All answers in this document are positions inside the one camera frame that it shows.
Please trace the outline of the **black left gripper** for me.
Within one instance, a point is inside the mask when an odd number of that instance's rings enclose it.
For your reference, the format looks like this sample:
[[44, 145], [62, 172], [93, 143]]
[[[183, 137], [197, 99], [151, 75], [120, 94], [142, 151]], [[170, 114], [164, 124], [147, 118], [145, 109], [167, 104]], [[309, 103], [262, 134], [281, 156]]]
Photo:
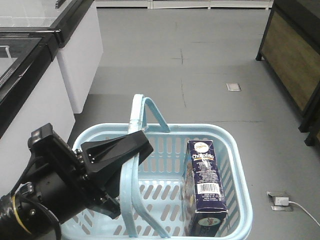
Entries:
[[31, 156], [14, 200], [22, 222], [64, 223], [84, 209], [115, 219], [122, 165], [135, 155], [141, 164], [154, 150], [141, 130], [80, 146], [72, 150], [54, 134], [28, 139]]

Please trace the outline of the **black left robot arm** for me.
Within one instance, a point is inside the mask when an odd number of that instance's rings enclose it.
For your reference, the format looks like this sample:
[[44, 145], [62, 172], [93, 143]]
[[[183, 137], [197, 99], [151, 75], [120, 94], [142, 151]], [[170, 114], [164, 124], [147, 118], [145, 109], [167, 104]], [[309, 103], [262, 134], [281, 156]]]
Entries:
[[46, 124], [28, 139], [31, 156], [12, 190], [0, 199], [0, 237], [35, 240], [90, 209], [112, 219], [121, 213], [118, 196], [124, 163], [143, 162], [153, 147], [142, 131], [71, 147]]

